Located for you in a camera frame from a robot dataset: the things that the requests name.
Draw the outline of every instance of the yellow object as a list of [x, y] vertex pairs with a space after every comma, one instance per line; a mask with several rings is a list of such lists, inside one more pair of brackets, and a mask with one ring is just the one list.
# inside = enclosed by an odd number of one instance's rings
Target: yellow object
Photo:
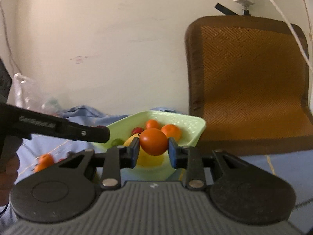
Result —
[[[132, 140], [137, 137], [138, 138], [138, 133], [134, 134], [128, 140], [124, 142], [124, 146], [128, 147]], [[158, 156], [152, 156], [147, 154], [145, 151], [142, 150], [140, 147], [138, 159], [137, 159], [137, 165], [136, 166], [141, 166], [141, 167], [156, 167], [156, 166], [161, 166], [164, 160], [163, 155], [158, 155]]]

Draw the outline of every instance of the green bowl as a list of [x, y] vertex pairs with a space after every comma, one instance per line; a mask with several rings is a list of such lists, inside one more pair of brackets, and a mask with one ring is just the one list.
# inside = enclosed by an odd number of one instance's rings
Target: green bowl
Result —
[[[110, 140], [107, 143], [93, 143], [104, 152], [111, 147], [112, 141], [122, 139], [126, 141], [131, 136], [131, 131], [136, 127], [145, 128], [148, 120], [155, 119], [161, 126], [166, 124], [175, 124], [182, 130], [182, 137], [178, 142], [179, 146], [196, 146], [201, 134], [203, 133], [206, 122], [199, 117], [193, 117], [183, 114], [163, 112], [163, 111], [143, 111], [128, 116], [115, 123], [108, 125], [110, 129]], [[161, 166], [147, 168], [136, 166], [133, 171], [140, 180], [165, 180], [175, 170], [171, 167], [167, 151], [164, 153], [164, 161]]]

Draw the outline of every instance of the silver rivet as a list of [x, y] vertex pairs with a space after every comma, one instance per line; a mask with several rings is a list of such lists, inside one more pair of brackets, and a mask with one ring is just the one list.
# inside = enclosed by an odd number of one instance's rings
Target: silver rivet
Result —
[[188, 184], [192, 188], [201, 188], [204, 186], [204, 183], [202, 180], [190, 180]]
[[105, 179], [102, 181], [104, 186], [116, 186], [118, 181], [116, 179]]

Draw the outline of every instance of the blue bedsheet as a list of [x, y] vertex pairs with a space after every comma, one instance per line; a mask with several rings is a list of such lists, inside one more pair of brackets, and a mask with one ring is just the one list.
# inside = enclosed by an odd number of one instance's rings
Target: blue bedsheet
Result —
[[[166, 108], [156, 108], [156, 110], [175, 112], [174, 110]], [[96, 126], [111, 124], [125, 118], [127, 115], [110, 116], [88, 106], [79, 106], [66, 110], [61, 113], [60, 116], [80, 124]], [[23, 145], [18, 150], [21, 166], [18, 170], [19, 176], [17, 182], [33, 173], [32, 169], [37, 163], [35, 158], [44, 153], [52, 151], [51, 153], [54, 155], [55, 160], [59, 160], [65, 158], [68, 151], [79, 152], [90, 147], [94, 148], [91, 143], [87, 142], [33, 135], [33, 139], [31, 141], [24, 140]], [[277, 176], [283, 178], [294, 187], [297, 195], [296, 204], [298, 204], [300, 208], [292, 212], [290, 222], [301, 231], [305, 233], [308, 232], [313, 226], [313, 202], [310, 203], [309, 201], [313, 198], [313, 165], [311, 164], [313, 151], [270, 156], [248, 156], [243, 157], [243, 159], [268, 172], [274, 172]], [[179, 176], [180, 171], [177, 171], [171, 178], [177, 179]], [[126, 170], [121, 171], [121, 178], [124, 181], [136, 180], [136, 177], [133, 177], [133, 174], [128, 173]], [[0, 232], [13, 224], [16, 220], [16, 216], [9, 205], [7, 211], [0, 218]]]

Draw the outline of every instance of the white wall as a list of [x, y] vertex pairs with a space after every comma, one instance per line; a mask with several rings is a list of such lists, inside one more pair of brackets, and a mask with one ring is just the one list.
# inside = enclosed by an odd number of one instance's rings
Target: white wall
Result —
[[[13, 59], [16, 60], [16, 11], [17, 11], [18, 0], [1, 0], [1, 5], [4, 10], [4, 15], [7, 23], [8, 39], [13, 53]], [[5, 64], [9, 74], [13, 77], [14, 73], [17, 73], [17, 68], [9, 61], [9, 50], [5, 40], [3, 17], [0, 15], [0, 57]], [[8, 103], [14, 104], [14, 89], [11, 88]]]
[[[256, 1], [252, 15], [281, 19], [267, 0]], [[308, 37], [303, 0], [276, 1]], [[18, 63], [64, 108], [187, 113], [185, 30], [199, 17], [222, 15], [217, 2], [241, 13], [232, 0], [19, 0]]]

